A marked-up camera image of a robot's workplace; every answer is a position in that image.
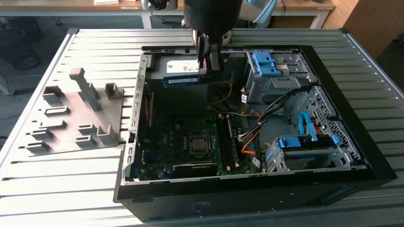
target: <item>black cable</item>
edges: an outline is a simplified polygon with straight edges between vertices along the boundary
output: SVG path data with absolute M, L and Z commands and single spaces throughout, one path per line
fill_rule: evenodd
M 285 94 L 283 94 L 272 103 L 269 103 L 267 109 L 263 111 L 260 117 L 257 118 L 257 122 L 255 124 L 255 127 L 240 137 L 240 139 L 244 139 L 247 136 L 249 136 L 256 130 L 259 130 L 265 123 L 268 117 L 271 114 L 273 114 L 277 110 L 280 110 L 285 105 L 285 100 L 295 95 L 299 92 L 309 91 L 312 89 L 313 85 L 303 86 L 300 88 L 296 88 L 291 91 L 288 91 Z
M 281 16 L 285 17 L 285 0 L 280 0 L 281 3 L 283 3 L 283 13 L 281 13 Z

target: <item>floor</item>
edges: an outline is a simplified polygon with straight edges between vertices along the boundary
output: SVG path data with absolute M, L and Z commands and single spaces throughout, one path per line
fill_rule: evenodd
M 61 17 L 61 25 L 55 25 L 56 20 L 57 19 L 55 17 L 37 17 L 37 22 L 45 37 L 43 40 L 33 43 L 36 53 L 40 57 L 40 64 L 35 68 L 29 70 L 15 70 L 0 57 L 0 73 L 7 77 L 8 80 L 15 79 L 19 76 L 27 76 L 11 82 L 11 85 L 16 89 L 16 94 L 13 96 L 5 96 L 0 92 L 0 148 L 5 142 L 5 140 L 1 138 L 8 136 L 19 119 L 17 116 L 12 116 L 20 114 L 24 110 L 31 94 L 36 88 L 41 75 L 47 70 L 48 64 L 65 36 L 67 30 L 71 27 L 100 29 L 143 28 L 143 23 L 140 17 L 137 16 Z M 180 20 L 181 18 L 179 16 L 152 17 L 152 26 L 155 28 L 179 28 Z M 245 24 L 240 22 L 237 27 L 243 27 L 244 25 Z M 377 58 L 377 63 L 392 77 L 399 87 L 404 88 L 403 70 L 401 65 L 397 64 L 397 62 L 404 62 L 404 47 L 400 47 L 399 43 L 393 42 L 381 56 Z

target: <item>label sticker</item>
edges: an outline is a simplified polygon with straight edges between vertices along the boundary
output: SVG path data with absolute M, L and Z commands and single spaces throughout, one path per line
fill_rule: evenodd
M 247 95 L 241 95 L 241 103 L 247 103 Z
M 256 158 L 256 157 L 253 157 L 253 159 L 252 159 L 252 163 L 253 163 L 253 165 L 255 165 L 257 168 L 260 168 L 260 166 L 261 166 L 261 162 L 257 160 L 257 158 Z
M 288 69 L 287 65 L 277 65 L 276 68 L 279 70 L 287 70 Z
M 124 6 L 124 7 L 120 7 L 120 9 L 139 9 L 139 7 L 135 7 L 135 6 Z
M 197 60 L 181 60 L 167 62 L 167 73 L 199 72 Z

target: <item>wire bundle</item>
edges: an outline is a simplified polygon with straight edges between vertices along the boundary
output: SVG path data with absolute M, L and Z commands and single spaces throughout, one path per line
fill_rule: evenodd
M 287 99 L 296 93 L 309 91 L 311 89 L 312 89 L 312 85 L 303 86 L 301 88 L 291 90 L 267 106 L 264 112 L 257 118 L 256 124 L 253 125 L 252 129 L 248 130 L 243 135 L 240 135 L 239 139 L 244 140 L 251 134 L 253 134 L 244 147 L 247 147 L 251 141 L 257 137 L 261 130 L 261 126 L 265 123 L 268 117 L 271 116 L 272 113 L 275 113 L 277 110 L 280 110 L 284 107 Z

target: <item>motherboard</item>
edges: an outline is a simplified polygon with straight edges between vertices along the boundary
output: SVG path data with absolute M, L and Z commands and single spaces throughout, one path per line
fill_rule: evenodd
M 241 132 L 240 117 L 159 118 L 136 174 L 156 180 L 251 173 L 251 157 L 237 153 L 235 142 Z

